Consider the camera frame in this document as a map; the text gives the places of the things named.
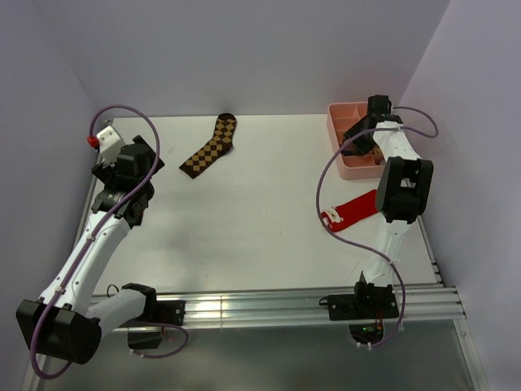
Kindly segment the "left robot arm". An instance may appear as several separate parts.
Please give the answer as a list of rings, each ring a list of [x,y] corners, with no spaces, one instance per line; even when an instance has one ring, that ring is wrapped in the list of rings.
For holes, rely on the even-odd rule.
[[[163,167],[141,136],[123,145],[113,165],[93,167],[104,188],[94,199],[77,246],[38,299],[22,301],[15,314],[32,356],[85,364],[101,340],[123,323],[155,322],[159,314],[155,289],[145,285],[127,283],[98,305],[90,301],[119,244],[141,225],[155,193],[151,177]]]

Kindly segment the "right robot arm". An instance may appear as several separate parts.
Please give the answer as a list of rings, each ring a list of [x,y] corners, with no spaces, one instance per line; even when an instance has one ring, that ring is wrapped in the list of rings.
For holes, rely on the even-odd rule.
[[[434,165],[411,146],[402,119],[392,113],[386,95],[373,95],[367,110],[349,130],[344,141],[364,156],[378,148],[385,160],[376,191],[375,207],[383,222],[379,226],[373,260],[362,272],[361,280],[385,288],[397,276],[397,263],[404,235],[427,207]]]

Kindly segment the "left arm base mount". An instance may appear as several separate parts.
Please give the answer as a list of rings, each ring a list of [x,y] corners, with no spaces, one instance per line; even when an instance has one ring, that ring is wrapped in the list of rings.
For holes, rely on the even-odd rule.
[[[165,336],[165,329],[171,328],[178,330],[184,336],[182,344],[170,354],[156,355],[157,358],[174,355],[181,351],[188,343],[189,334],[182,327],[186,302],[178,301],[158,301],[149,315],[143,315],[135,319],[130,319],[123,324],[123,327],[159,327],[155,332],[128,332],[128,347],[135,353],[142,353],[145,349],[157,349]]]

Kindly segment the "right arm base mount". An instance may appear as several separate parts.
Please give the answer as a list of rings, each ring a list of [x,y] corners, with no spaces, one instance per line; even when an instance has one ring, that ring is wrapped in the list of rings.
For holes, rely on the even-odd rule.
[[[319,299],[331,322],[362,321],[351,324],[349,334],[357,347],[372,349],[396,333],[403,320],[390,286],[367,292],[333,294]]]

